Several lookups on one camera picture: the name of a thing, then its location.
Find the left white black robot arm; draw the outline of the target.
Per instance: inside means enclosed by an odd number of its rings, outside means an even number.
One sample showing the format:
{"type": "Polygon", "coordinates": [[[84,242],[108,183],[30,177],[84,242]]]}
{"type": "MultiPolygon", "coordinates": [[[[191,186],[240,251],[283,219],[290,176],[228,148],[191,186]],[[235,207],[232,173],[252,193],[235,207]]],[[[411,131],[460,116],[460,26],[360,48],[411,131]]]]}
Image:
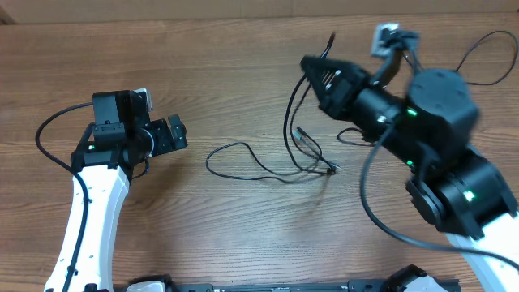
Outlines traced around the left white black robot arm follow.
{"type": "Polygon", "coordinates": [[[90,105],[95,120],[64,166],[73,176],[71,212],[47,291],[114,290],[114,243],[134,168],[187,147],[178,115],[150,119],[146,88],[98,92],[90,105]]]}

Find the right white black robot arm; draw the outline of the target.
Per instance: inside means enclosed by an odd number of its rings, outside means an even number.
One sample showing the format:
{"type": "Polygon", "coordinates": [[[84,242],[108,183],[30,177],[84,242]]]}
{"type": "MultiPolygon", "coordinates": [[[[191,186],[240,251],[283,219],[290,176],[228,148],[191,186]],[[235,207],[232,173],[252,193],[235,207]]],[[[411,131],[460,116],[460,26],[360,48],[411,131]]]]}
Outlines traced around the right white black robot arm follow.
{"type": "Polygon", "coordinates": [[[365,141],[406,163],[406,190],[422,218],[448,239],[490,291],[518,288],[518,203],[497,168],[470,144],[479,116],[453,71],[415,71],[399,98],[386,90],[401,60],[376,72],[347,61],[306,56],[301,67],[320,108],[351,122],[365,141]]]}

